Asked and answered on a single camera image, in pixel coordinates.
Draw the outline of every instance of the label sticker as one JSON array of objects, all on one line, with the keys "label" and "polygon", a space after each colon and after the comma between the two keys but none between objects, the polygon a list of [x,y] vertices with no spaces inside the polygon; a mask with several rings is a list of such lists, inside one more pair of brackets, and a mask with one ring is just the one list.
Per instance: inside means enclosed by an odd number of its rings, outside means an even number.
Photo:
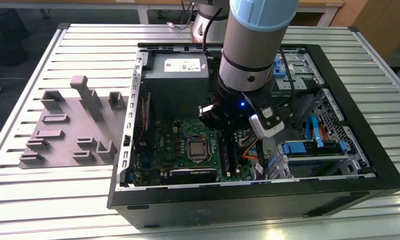
[{"label": "label sticker", "polygon": [[260,175],[262,175],[264,168],[262,168],[262,166],[258,163],[256,163],[254,169],[257,170],[257,172],[260,173]]},{"label": "label sticker", "polygon": [[163,72],[199,72],[199,58],[167,58]]}]

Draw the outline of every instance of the wooden table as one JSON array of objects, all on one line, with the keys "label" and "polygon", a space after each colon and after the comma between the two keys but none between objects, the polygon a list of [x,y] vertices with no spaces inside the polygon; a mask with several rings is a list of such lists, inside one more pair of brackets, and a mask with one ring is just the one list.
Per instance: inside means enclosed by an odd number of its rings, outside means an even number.
[{"label": "wooden table", "polygon": [[[330,24],[341,0],[300,0],[298,13],[321,13],[318,27]],[[134,9],[139,24],[147,24],[147,10],[179,10],[178,0],[0,0],[0,8],[18,9]]]}]

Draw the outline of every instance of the metal case frame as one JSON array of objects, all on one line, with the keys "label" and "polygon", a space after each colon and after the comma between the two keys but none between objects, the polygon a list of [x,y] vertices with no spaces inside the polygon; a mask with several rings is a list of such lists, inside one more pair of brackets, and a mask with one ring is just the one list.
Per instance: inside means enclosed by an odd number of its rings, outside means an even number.
[{"label": "metal case frame", "polygon": [[[138,47],[169,48],[173,49],[171,51],[179,49],[181,52],[201,51],[198,50],[199,44],[195,43],[145,43],[139,44]],[[220,48],[221,45],[210,44],[208,47]],[[344,115],[344,124],[352,130],[377,177],[322,181],[301,180],[298,182],[233,186],[210,185],[177,189],[155,187],[123,191],[115,190],[118,184],[117,170],[123,157],[129,157],[125,150],[121,149],[121,161],[114,162],[111,171],[106,207],[117,210],[135,228],[191,226],[332,215],[369,198],[388,196],[400,191],[397,169],[320,46],[282,44],[281,47],[306,49]],[[135,64],[131,85],[134,95],[130,97],[134,102],[131,106],[134,109],[137,90],[133,86],[138,85],[135,81],[141,80],[141,58],[137,59]]]}]

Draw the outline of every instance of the red cable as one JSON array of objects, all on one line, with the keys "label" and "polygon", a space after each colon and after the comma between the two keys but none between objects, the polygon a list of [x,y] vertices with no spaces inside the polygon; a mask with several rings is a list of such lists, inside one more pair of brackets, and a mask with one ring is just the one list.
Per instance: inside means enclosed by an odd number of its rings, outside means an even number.
[{"label": "red cable", "polygon": [[141,140],[141,137],[142,137],[142,134],[143,134],[143,130],[145,130],[145,109],[143,109],[143,96],[139,96],[141,98],[141,132],[139,132],[139,135],[138,135],[138,139],[137,139],[137,142],[134,144],[134,146],[139,143],[139,140]]}]

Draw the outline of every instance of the aluminum slotted table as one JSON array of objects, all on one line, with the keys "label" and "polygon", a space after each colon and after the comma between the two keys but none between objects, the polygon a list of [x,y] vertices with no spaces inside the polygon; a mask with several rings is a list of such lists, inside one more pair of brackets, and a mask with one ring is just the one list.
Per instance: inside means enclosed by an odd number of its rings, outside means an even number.
[{"label": "aluminum slotted table", "polygon": [[[111,166],[19,169],[45,90],[63,97],[73,75],[97,95],[127,96],[139,42],[191,42],[190,30],[166,25],[71,24],[58,29],[0,133],[0,239],[126,235],[142,239],[353,239],[400,237],[400,192],[320,218],[197,227],[134,229],[106,209]],[[289,27],[285,44],[320,44],[400,172],[400,79],[357,32],[345,27]]]}]

